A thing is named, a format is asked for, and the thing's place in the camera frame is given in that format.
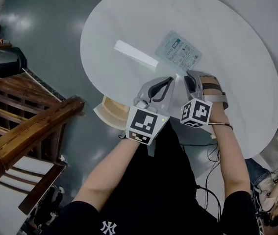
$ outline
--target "velcro strap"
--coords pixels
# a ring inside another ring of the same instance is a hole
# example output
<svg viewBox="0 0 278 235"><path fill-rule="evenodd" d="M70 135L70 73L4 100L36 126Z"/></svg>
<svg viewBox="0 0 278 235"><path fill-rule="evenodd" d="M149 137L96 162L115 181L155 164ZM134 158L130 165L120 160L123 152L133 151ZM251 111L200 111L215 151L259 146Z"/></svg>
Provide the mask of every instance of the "velcro strap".
<svg viewBox="0 0 278 235"><path fill-rule="evenodd" d="M202 83L202 87L203 87L203 90L206 90L206 89L216 89L216 90L219 90L219 91L223 92L222 88L218 84Z"/></svg>

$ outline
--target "concrete floor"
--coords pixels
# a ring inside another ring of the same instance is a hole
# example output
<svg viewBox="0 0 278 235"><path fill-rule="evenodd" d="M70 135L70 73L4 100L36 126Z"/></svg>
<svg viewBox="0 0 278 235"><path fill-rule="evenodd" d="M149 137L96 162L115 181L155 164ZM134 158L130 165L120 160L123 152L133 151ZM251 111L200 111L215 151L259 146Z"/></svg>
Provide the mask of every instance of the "concrete floor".
<svg viewBox="0 0 278 235"><path fill-rule="evenodd" d="M71 121L64 133L61 154L68 167L57 180L66 191L63 204L77 194L91 170L119 142L119 130L103 123L93 112L103 95L92 85L80 59L80 37L88 15L100 0L6 0L0 11L1 37L19 47L28 68L64 97L86 100L86 115ZM215 143L203 130L171 119L181 143ZM187 147L196 178L212 166L207 149Z"/></svg>

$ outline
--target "person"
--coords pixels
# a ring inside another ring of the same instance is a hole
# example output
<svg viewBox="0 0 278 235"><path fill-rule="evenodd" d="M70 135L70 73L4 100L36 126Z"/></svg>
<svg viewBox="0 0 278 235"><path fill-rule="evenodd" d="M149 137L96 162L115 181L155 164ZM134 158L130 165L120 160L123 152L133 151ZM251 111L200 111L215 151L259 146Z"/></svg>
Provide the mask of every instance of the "person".
<svg viewBox="0 0 278 235"><path fill-rule="evenodd" d="M212 77L201 80L218 84ZM210 121L229 123L222 102L213 103ZM249 175L235 134L229 126L213 129L225 183L219 223L197 203L188 157L168 121L155 139L154 157L146 145L121 140L43 234L259 234Z"/></svg>

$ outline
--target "black t-shirt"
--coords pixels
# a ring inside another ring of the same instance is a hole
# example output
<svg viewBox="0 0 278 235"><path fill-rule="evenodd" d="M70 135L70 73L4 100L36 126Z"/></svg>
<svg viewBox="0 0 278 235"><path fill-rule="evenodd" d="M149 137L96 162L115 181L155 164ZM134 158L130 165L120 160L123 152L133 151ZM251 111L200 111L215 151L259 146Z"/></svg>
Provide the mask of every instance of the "black t-shirt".
<svg viewBox="0 0 278 235"><path fill-rule="evenodd" d="M251 196L245 191L226 198L219 224L195 199L111 199L100 213L85 202L68 204L43 234L259 234Z"/></svg>

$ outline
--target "table top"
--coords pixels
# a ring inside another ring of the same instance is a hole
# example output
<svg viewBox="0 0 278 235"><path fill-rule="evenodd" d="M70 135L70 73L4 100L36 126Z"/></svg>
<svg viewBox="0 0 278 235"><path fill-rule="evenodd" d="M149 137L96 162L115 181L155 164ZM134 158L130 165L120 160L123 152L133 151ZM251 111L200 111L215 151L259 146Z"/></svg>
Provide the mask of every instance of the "table top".
<svg viewBox="0 0 278 235"><path fill-rule="evenodd" d="M218 0L101 1L81 36L80 54L88 78L101 93L130 106L144 83L172 76L175 90L168 111L180 118L181 106L188 101L183 76L155 55L171 30L202 53L194 70L218 78L244 157L260 153L278 127L278 76L252 27ZM159 63L147 61L147 65L118 51L119 40Z"/></svg>

